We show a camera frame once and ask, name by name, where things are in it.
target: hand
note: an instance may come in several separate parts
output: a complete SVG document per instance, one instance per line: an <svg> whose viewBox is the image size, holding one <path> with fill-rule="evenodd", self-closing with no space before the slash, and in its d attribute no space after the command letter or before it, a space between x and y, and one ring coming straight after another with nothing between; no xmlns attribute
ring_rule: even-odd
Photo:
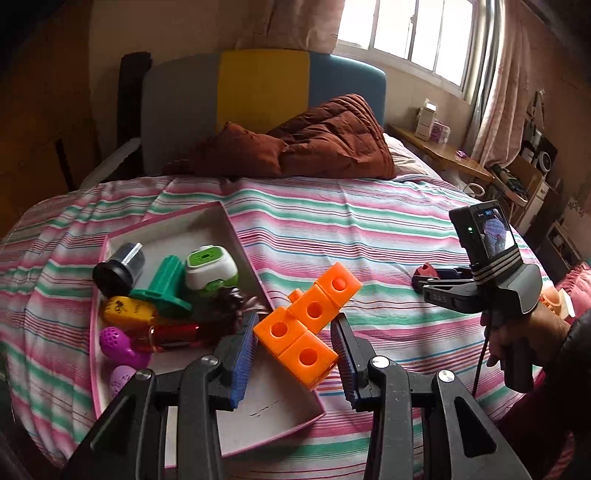
<svg viewBox="0 0 591 480"><path fill-rule="evenodd" d="M480 324L486 326L488 318L482 315ZM491 353L487 367L496 365L504 358L504 346L525 337L535 351L536 364L546 366L558 353L570 329L570 325L561 320L545 305L538 303L529 315L505 323L499 329L491 330L488 349Z"/></svg>

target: wall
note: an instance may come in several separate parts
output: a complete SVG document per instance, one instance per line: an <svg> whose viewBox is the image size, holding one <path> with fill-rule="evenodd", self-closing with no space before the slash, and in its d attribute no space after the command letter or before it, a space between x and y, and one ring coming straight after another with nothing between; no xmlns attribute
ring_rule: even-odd
<svg viewBox="0 0 591 480"><path fill-rule="evenodd" d="M417 109L425 98L437 105L437 119L450 129L449 143L460 146L472 114L472 107L463 99L445 90L392 67L377 65L386 73L386 121L413 129Z"/></svg>
<svg viewBox="0 0 591 480"><path fill-rule="evenodd" d="M117 82L121 57L149 51L154 65L215 51L219 34L237 25L219 21L220 2L100 0L90 15L89 80L92 113L103 157L116 148ZM247 2L233 2L240 9Z"/></svg>
<svg viewBox="0 0 591 480"><path fill-rule="evenodd" d="M591 176L591 86L581 65L524 4L522 20L531 44L530 92L545 91L544 135L558 149L555 168L563 181L563 197L579 194L582 187L586 197L584 186Z"/></svg>

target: headboard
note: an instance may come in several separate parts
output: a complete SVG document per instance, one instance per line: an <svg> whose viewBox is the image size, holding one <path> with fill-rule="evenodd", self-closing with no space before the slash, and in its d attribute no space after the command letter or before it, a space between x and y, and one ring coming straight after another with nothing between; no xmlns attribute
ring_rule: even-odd
<svg viewBox="0 0 591 480"><path fill-rule="evenodd" d="M297 50L232 50L157 65L142 91L145 173L160 174L228 121L267 132L347 93L363 96L383 124L385 74L360 61Z"/></svg>

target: camera screen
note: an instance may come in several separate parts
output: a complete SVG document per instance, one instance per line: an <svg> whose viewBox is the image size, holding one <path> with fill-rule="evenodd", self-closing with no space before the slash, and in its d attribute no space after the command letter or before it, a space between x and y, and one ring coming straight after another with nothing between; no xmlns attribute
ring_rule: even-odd
<svg viewBox="0 0 591 480"><path fill-rule="evenodd" d="M476 214L476 227L489 258L515 245L511 228L498 209L481 210Z"/></svg>

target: window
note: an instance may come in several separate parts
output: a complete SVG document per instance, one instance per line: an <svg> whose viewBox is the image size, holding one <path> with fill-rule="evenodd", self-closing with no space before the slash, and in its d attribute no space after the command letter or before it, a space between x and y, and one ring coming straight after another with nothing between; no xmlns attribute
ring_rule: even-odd
<svg viewBox="0 0 591 480"><path fill-rule="evenodd" d="M472 40L474 2L345 0L339 44L375 53L382 61L388 57L406 61L461 89Z"/></svg>

